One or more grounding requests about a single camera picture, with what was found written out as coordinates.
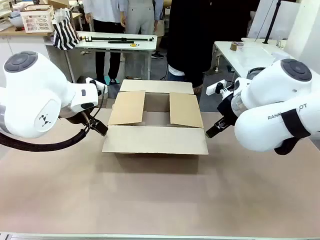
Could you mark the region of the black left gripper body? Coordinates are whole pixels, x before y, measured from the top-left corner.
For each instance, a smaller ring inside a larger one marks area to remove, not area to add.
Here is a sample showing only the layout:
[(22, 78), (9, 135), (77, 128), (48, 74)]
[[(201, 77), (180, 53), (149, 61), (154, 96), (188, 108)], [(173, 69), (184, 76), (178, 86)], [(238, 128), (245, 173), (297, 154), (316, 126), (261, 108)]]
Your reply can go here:
[(67, 121), (69, 121), (72, 124), (83, 124), (84, 126), (86, 126), (91, 117), (91, 110), (84, 110), (82, 112), (72, 112), (72, 111), (63, 111), (61, 110), (59, 113), (59, 118), (61, 119), (66, 119)]

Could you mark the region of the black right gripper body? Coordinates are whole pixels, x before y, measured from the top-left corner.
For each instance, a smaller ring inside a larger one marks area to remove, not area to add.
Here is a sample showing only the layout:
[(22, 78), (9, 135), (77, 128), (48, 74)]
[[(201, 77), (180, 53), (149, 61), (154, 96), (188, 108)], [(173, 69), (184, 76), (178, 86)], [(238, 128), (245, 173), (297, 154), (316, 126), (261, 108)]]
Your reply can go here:
[(238, 116), (234, 113), (231, 105), (233, 97), (234, 94), (231, 93), (217, 106), (218, 112), (223, 116), (225, 121), (236, 121), (238, 119)]

